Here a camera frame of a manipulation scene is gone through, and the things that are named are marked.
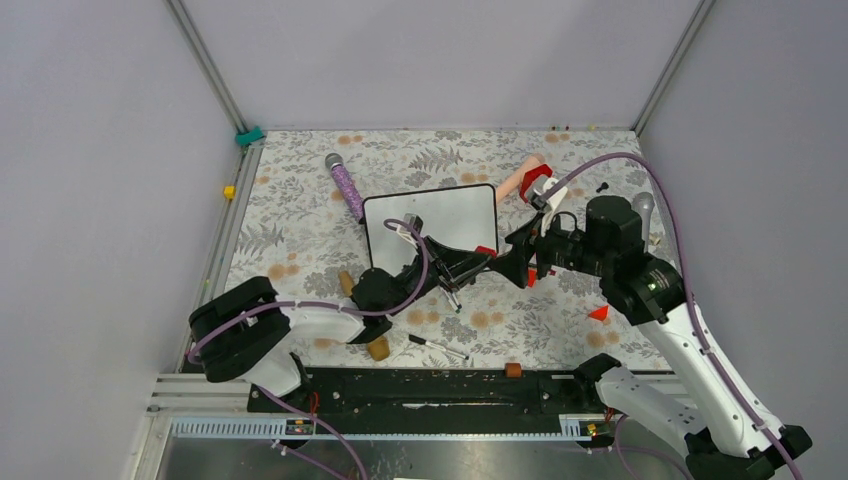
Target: black wire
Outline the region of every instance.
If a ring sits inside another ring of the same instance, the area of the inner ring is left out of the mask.
[[[563,214],[568,215],[569,217],[572,218],[572,220],[574,220],[574,230],[577,230],[577,215],[575,215],[571,212],[562,211],[562,212],[557,212],[556,216],[559,217],[560,215],[563,215]]]

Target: white pen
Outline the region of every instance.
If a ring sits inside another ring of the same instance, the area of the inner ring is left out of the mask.
[[[466,354],[464,354],[460,351],[454,350],[452,348],[448,348],[444,345],[439,345],[438,343],[433,343],[433,342],[430,342],[428,340],[424,340],[423,338],[412,335],[411,333],[409,334],[409,341],[413,342],[413,343],[417,343],[419,345],[426,345],[430,348],[435,348],[436,350],[441,350],[445,353],[450,353],[451,355],[456,355],[457,357],[459,357],[463,360],[470,360],[471,359],[470,355],[466,355]]]

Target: table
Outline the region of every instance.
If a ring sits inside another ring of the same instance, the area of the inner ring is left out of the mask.
[[[624,131],[274,131],[268,132],[248,207],[241,225],[226,288],[256,275],[268,276],[281,296],[293,299],[343,298],[340,270],[354,278],[369,267],[363,227],[356,224],[324,166],[339,153],[360,194],[382,195],[474,183],[497,185],[535,152],[562,176],[602,154],[640,153],[633,132]],[[583,226],[586,202],[602,194],[626,198],[652,191],[637,164],[612,160],[569,185],[566,205]],[[534,211],[517,194],[498,205],[498,228],[506,235]],[[673,245],[658,212],[651,251],[666,260]],[[461,292],[456,314],[438,290],[393,317],[387,333],[392,353],[374,362],[362,345],[326,339],[299,340],[293,350],[307,366],[372,368],[570,369],[600,352],[631,370],[669,370],[668,364],[624,317],[610,309],[604,322],[587,314],[605,305],[597,279],[559,272],[532,289],[520,290],[493,273]],[[424,337],[470,354],[463,361],[413,344]]]

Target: glittery purple handle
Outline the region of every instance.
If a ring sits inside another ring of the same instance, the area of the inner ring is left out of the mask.
[[[357,222],[361,221],[362,217],[365,216],[365,211],[362,209],[362,197],[356,191],[356,187],[353,185],[353,179],[350,178],[350,173],[344,168],[344,165],[337,164],[330,170],[330,176],[333,177],[333,180],[336,181],[336,185],[339,187],[339,191],[342,192],[350,213],[353,214]]]

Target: orange block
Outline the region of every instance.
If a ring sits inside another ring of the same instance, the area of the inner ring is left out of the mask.
[[[604,305],[594,312],[589,313],[589,318],[594,318],[595,320],[603,322],[607,319],[607,315],[609,315],[609,305]]]

